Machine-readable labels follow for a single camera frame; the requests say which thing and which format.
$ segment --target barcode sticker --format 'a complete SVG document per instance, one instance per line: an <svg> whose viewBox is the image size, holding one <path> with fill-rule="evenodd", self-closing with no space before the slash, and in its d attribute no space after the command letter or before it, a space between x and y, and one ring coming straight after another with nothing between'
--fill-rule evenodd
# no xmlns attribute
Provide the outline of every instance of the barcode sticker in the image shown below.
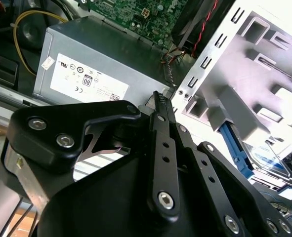
<svg viewBox="0 0 292 237"><path fill-rule="evenodd" d="M128 85L58 54L50 88L82 102L123 100Z"/></svg>

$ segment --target wooden surface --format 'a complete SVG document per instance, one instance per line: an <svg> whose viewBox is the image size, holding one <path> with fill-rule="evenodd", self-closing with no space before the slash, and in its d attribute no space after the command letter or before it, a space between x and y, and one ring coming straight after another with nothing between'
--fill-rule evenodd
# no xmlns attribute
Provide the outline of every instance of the wooden surface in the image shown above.
<svg viewBox="0 0 292 237"><path fill-rule="evenodd" d="M15 216L13 217L13 220L11 221L8 231L10 231L13 226L15 225L15 223L18 221L19 218L21 218L21 216L24 214L25 210L23 209L19 209ZM29 234L29 230L32 226L33 223L33 219L34 219L35 213L29 213L24 220L21 222L21 224L17 227L17 229L15 230L15 232L13 233L13 235L11 237L28 237Z"/></svg>

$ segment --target screw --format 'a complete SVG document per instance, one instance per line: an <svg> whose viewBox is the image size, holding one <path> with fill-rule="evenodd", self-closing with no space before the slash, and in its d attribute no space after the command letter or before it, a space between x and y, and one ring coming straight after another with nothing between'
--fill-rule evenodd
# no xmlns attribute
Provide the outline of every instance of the screw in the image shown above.
<svg viewBox="0 0 292 237"><path fill-rule="evenodd" d="M206 146L207 146L207 148L208 148L211 152L214 151L214 147L212 147L210 144L207 144Z"/></svg>
<svg viewBox="0 0 292 237"><path fill-rule="evenodd" d="M73 145L75 144L75 141L69 135L62 134L57 137L57 143L61 147L70 148L70 147L73 147Z"/></svg>
<svg viewBox="0 0 292 237"><path fill-rule="evenodd" d="M161 192L158 195L158 199L159 199L159 203L165 208L165 209L172 209L173 208L173 199L172 197L165 193L165 192Z"/></svg>
<svg viewBox="0 0 292 237"><path fill-rule="evenodd" d="M19 157L19 158L17 159L16 165L17 165L17 167L18 167L19 169L22 169L24 163L23 163L23 159L22 159L21 157Z"/></svg>
<svg viewBox="0 0 292 237"><path fill-rule="evenodd" d="M162 122L164 122L166 119L160 115L158 115L158 119L161 120Z"/></svg>
<svg viewBox="0 0 292 237"><path fill-rule="evenodd" d="M157 10L158 10L158 11L163 11L163 9L164 9L164 6L162 6L162 5L158 5L158 6L157 6Z"/></svg>
<svg viewBox="0 0 292 237"><path fill-rule="evenodd" d="M272 221L270 220L266 220L266 223L268 224L268 226L270 227L270 229L274 232L274 233L278 233L278 229L276 228L276 226L273 224Z"/></svg>
<svg viewBox="0 0 292 237"><path fill-rule="evenodd" d="M28 126L33 130L41 131L47 127L47 124L40 118L33 118L28 121Z"/></svg>
<svg viewBox="0 0 292 237"><path fill-rule="evenodd" d="M136 108L135 108L134 106L132 106L132 105L127 105L127 109L128 109L130 112L132 112L132 113L136 113L136 112L137 112Z"/></svg>
<svg viewBox="0 0 292 237"><path fill-rule="evenodd" d="M239 226L237 222L230 216L225 215L226 226L235 234L239 233Z"/></svg>
<svg viewBox="0 0 292 237"><path fill-rule="evenodd" d="M282 220L280 220L280 225L282 226L283 230L285 230L288 234L291 233L290 228L288 227L287 224L285 224Z"/></svg>
<svg viewBox="0 0 292 237"><path fill-rule="evenodd" d="M182 132L186 132L186 128L183 125L180 125L179 128L181 129Z"/></svg>

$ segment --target motherboard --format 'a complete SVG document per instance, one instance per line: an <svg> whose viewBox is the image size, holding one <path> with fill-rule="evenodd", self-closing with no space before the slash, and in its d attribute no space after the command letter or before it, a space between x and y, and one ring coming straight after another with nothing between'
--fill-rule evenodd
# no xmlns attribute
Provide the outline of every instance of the motherboard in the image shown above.
<svg viewBox="0 0 292 237"><path fill-rule="evenodd" d="M104 17L168 49L171 32L188 0L88 0Z"/></svg>

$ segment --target yellow wire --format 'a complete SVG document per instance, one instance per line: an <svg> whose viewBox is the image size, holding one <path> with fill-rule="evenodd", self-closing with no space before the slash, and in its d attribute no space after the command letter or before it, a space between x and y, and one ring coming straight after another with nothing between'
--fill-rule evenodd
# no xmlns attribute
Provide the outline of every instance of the yellow wire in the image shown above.
<svg viewBox="0 0 292 237"><path fill-rule="evenodd" d="M21 59L23 65L25 66L25 68L27 69L27 71L31 74L33 74L34 76L36 76L35 73L33 73L27 66L25 60L24 60L24 57L23 57L23 54L22 54L22 51L19 47L19 44L18 44L18 39L17 39L17 27L18 27L18 24L20 23L21 20L23 20L26 16L29 16L29 15L32 15L32 14L35 14L35 13L40 13L40 14L44 14L44 15L48 15L48 16L51 16L53 18L56 18L58 19L59 21L61 21L62 23L66 23L68 20L58 16L58 15L55 15L51 12L46 12L46 11L40 11L40 10L30 10L30 11L25 11L23 12L22 14L20 14L15 23L14 23L14 30L13 30L13 36L14 36L14 44L15 44L15 47L16 47L16 50L17 50L17 53L18 53L18 56L19 58Z"/></svg>

